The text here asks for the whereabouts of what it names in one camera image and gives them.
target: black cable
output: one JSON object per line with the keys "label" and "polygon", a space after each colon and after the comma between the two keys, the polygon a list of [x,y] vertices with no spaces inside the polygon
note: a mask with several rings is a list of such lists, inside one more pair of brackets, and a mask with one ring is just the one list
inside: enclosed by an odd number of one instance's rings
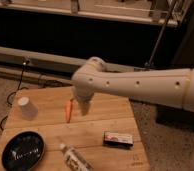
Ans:
{"label": "black cable", "polygon": [[3,131],[3,122],[8,118],[8,116],[5,116],[1,121],[0,121],[0,129]]}
{"label": "black cable", "polygon": [[15,95],[17,93],[18,90],[22,90],[22,89],[28,89],[27,87],[22,87],[20,88],[21,86],[21,83],[22,83],[22,80],[23,80],[23,74],[24,74],[24,71],[25,71],[25,67],[27,66],[27,64],[29,63],[29,61],[26,61],[23,63],[23,67],[22,67],[22,71],[21,71],[21,74],[20,74],[20,81],[19,81],[19,84],[17,86],[17,90],[14,91],[14,92],[11,92],[7,98],[6,98],[6,102],[8,103],[9,106],[12,106],[12,102],[10,101],[10,98]]}
{"label": "black cable", "polygon": [[[23,67],[22,67],[22,71],[21,71],[21,74],[20,74],[20,81],[19,81],[19,84],[17,86],[17,91],[18,90],[22,90],[22,89],[28,89],[27,87],[21,87],[21,83],[22,83],[22,80],[23,80],[23,73],[25,71],[25,67],[27,66],[27,64],[29,63],[29,61],[25,61],[23,62]],[[11,92],[7,98],[6,98],[6,102],[8,103],[9,106],[12,106],[12,102],[10,102],[10,98],[15,95],[17,93],[17,91],[14,91],[14,92]],[[8,115],[5,116],[1,121],[0,121],[0,129],[3,131],[4,128],[3,128],[3,122],[8,118]]]}

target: black plate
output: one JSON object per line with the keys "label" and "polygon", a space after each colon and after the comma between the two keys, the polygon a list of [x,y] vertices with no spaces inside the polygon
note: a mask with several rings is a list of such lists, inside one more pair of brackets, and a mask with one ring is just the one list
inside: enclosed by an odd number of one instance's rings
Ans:
{"label": "black plate", "polygon": [[2,154],[7,171],[30,170],[42,157],[44,141],[36,132],[22,132],[12,138]]}

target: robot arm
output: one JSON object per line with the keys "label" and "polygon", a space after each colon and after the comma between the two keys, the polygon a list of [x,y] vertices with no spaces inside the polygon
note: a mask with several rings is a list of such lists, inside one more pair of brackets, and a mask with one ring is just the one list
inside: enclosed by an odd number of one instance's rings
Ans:
{"label": "robot arm", "polygon": [[109,73],[102,59],[92,57],[72,82],[78,102],[101,92],[194,112],[194,69]]}

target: floor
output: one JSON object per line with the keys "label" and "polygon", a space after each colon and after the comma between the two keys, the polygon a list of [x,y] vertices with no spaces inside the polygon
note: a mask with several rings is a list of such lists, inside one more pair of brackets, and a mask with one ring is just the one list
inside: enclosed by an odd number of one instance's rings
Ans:
{"label": "floor", "polygon": [[[0,121],[9,113],[7,96],[15,91],[18,81],[0,78]],[[22,83],[30,89],[40,85]],[[154,105],[132,102],[152,170],[189,170],[194,150],[194,132],[177,125],[162,125],[155,122],[157,108]]]}

